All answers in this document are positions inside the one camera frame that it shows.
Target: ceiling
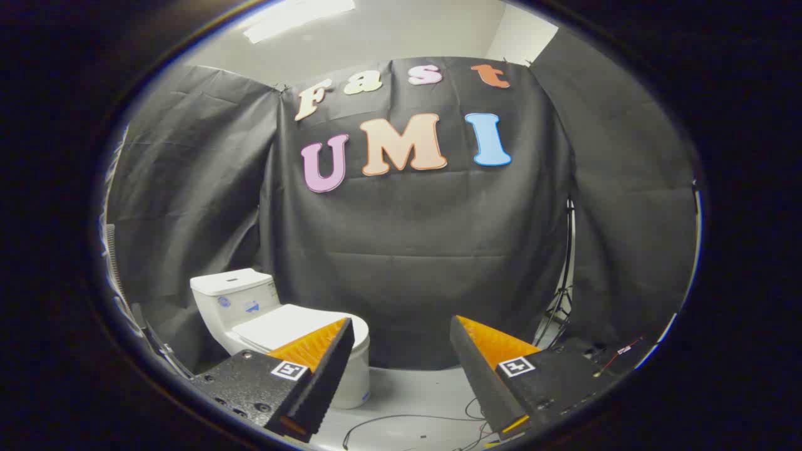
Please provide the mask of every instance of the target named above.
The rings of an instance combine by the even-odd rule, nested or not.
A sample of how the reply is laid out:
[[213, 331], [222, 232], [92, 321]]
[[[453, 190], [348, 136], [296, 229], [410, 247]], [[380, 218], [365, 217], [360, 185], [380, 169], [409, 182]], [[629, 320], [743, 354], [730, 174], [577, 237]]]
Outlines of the ceiling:
[[484, 58], [505, 4], [499, 0], [354, 0], [355, 10], [252, 44], [236, 24], [180, 62], [275, 85], [368, 61], [416, 56]]

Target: foam letter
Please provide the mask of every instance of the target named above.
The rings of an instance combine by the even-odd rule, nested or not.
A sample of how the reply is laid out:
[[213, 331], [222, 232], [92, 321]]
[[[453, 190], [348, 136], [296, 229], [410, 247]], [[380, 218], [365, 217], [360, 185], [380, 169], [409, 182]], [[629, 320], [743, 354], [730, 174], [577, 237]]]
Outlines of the foam letter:
[[298, 107], [298, 114], [295, 115], [295, 120], [301, 120], [314, 113], [318, 109], [318, 107], [314, 106], [314, 103], [319, 104], [323, 101], [323, 96], [326, 95], [326, 88], [329, 86], [331, 86], [331, 79], [325, 79], [313, 87], [301, 91], [298, 94], [298, 97], [301, 98], [301, 105]]
[[437, 66], [415, 66], [407, 72], [409, 83], [412, 84], [433, 84], [443, 79], [443, 74], [439, 73]]
[[509, 83], [499, 79], [498, 75], [503, 75], [504, 72], [498, 69], [493, 69], [490, 64], [481, 64], [479, 66], [471, 67], [474, 71], [479, 71], [479, 77], [482, 81], [495, 87], [509, 87]]
[[380, 76], [381, 72], [379, 71], [364, 71], [353, 74], [348, 79], [349, 83], [342, 91], [349, 95], [375, 91], [382, 87], [382, 82], [379, 81]]
[[306, 146], [302, 151], [303, 155], [303, 176], [306, 179], [306, 186], [316, 193], [325, 193], [337, 188], [342, 179], [346, 176], [346, 156], [345, 147], [348, 141], [348, 135], [342, 134], [333, 136], [329, 140], [331, 146], [331, 155], [334, 162], [331, 175], [328, 177], [320, 177], [320, 165], [318, 163], [318, 154], [323, 144], [315, 143]]
[[385, 119], [362, 122], [359, 128], [367, 134], [367, 165], [362, 168], [362, 173], [366, 176], [378, 176], [389, 171], [390, 165], [384, 162], [384, 153], [396, 169], [404, 169], [413, 146], [413, 168], [426, 170], [445, 167], [448, 162], [440, 155], [435, 130], [439, 119], [434, 113], [416, 114], [409, 119], [402, 136]]
[[479, 153], [473, 157], [478, 165], [503, 166], [509, 165], [512, 157], [501, 147], [498, 124], [499, 116], [489, 113], [471, 113], [465, 120], [473, 125], [476, 133], [476, 143], [479, 144]]

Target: blue letter i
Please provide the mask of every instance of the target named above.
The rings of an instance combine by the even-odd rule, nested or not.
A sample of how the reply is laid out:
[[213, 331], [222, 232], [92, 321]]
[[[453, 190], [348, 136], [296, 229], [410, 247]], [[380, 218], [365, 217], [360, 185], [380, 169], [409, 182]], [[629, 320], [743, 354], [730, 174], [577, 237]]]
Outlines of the blue letter i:
[[499, 116], [490, 113], [471, 113], [465, 116], [465, 120], [473, 125], [473, 131], [476, 133], [479, 153], [473, 160], [478, 165], [503, 166], [512, 161], [512, 157], [501, 147], [501, 138], [496, 127]]

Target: red wire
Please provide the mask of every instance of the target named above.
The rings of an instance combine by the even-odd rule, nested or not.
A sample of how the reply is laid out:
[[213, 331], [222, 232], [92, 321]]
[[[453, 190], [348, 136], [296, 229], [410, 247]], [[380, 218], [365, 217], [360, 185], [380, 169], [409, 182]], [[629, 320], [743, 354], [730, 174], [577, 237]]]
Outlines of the red wire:
[[[641, 338], [643, 338], [643, 337], [639, 337], [639, 338], [638, 338], [638, 339], [636, 339], [634, 342], [632, 342], [632, 343], [630, 343], [630, 344], [626, 345], [625, 347], [631, 347], [632, 345], [634, 345], [634, 344], [636, 344], [638, 341], [640, 341], [640, 340], [641, 340]], [[602, 369], [601, 369], [601, 371], [599, 372], [599, 374], [601, 374], [601, 373], [602, 373], [604, 370], [606, 370], [606, 369], [607, 369], [607, 367], [609, 367], [609, 365], [610, 365], [611, 363], [613, 363], [613, 360], [615, 360], [615, 358], [616, 358], [616, 357], [618, 357], [618, 356], [620, 356], [620, 355], [621, 355], [621, 354], [618, 354], [618, 353], [616, 353], [616, 355], [615, 355], [615, 356], [613, 356], [613, 358], [612, 358], [612, 359], [610, 359], [610, 361], [609, 361], [609, 362], [607, 362], [607, 365], [605, 365], [605, 366], [604, 366], [604, 368], [602, 368]]]

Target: letter m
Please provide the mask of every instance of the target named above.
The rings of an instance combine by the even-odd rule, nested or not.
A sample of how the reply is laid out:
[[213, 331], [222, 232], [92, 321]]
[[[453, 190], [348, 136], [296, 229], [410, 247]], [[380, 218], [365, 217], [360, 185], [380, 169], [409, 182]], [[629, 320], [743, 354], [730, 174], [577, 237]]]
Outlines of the letter m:
[[411, 166], [418, 170], [440, 169], [447, 161], [440, 155], [435, 125], [439, 116], [434, 113], [416, 114], [409, 119], [407, 129], [399, 135], [385, 119], [363, 122], [359, 128], [367, 134], [367, 165], [362, 168], [366, 176], [378, 176], [390, 170], [384, 162], [384, 154], [399, 171], [407, 165], [407, 159], [415, 148]]

